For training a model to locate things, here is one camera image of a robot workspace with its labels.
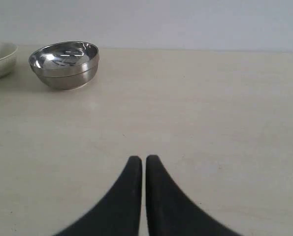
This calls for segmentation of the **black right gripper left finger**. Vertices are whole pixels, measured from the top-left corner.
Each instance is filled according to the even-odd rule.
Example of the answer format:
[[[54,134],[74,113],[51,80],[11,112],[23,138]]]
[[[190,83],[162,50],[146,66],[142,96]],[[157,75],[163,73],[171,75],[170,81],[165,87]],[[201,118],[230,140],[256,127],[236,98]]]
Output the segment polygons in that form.
[[[109,191],[58,236],[137,236],[142,196],[142,161],[131,156]]]

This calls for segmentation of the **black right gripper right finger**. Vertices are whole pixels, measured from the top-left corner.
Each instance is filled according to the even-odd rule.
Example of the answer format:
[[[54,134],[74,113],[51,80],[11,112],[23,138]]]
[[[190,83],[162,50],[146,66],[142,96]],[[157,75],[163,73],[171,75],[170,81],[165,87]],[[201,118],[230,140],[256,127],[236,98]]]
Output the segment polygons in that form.
[[[157,155],[146,158],[146,214],[151,236],[238,236],[179,188]]]

